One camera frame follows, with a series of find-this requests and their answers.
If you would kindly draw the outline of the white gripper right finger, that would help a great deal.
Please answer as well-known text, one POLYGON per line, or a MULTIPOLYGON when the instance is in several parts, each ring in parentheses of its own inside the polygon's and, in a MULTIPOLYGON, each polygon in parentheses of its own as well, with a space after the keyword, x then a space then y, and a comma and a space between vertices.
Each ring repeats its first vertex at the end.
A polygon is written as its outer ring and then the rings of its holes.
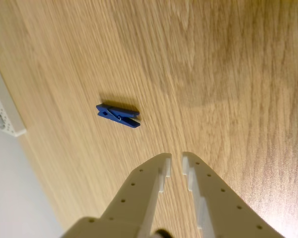
POLYGON ((280 238, 201 158, 182 153, 197 227, 205 238, 280 238))

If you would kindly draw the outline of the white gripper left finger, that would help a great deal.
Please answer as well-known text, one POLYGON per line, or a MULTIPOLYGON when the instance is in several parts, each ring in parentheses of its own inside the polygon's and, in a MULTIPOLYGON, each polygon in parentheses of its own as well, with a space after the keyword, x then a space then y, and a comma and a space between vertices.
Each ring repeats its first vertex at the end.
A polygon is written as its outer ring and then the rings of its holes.
POLYGON ((170 176, 171 155, 161 153, 130 173, 100 218, 83 217, 65 238, 155 238, 151 232, 157 198, 170 176))

